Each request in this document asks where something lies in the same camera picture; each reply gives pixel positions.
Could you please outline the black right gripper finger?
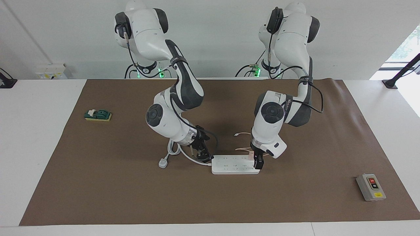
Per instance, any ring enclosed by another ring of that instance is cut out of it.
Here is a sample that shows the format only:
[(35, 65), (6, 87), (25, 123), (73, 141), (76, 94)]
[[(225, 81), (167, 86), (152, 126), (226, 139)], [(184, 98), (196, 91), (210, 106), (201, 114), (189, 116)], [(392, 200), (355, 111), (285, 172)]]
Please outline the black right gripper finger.
[(206, 133), (206, 131), (204, 130), (203, 127), (200, 127), (199, 125), (196, 125), (196, 129), (199, 132), (199, 137), (201, 139), (203, 139), (203, 140), (209, 140), (210, 139), (210, 137), (207, 136), (207, 133)]
[(197, 160), (203, 163), (207, 163), (214, 158), (207, 148), (197, 149), (197, 152)]

